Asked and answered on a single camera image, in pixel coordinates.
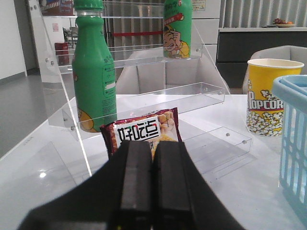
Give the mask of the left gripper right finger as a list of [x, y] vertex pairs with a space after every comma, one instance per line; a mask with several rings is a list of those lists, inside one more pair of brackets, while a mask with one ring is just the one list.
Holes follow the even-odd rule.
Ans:
[[242, 230], [192, 162], [183, 142], [161, 141], [153, 161], [155, 230]]

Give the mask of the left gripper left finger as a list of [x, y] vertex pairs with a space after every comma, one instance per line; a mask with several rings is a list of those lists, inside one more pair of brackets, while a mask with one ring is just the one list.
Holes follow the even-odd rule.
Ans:
[[152, 154], [145, 141], [123, 141], [92, 177], [32, 209], [22, 230], [149, 230]]

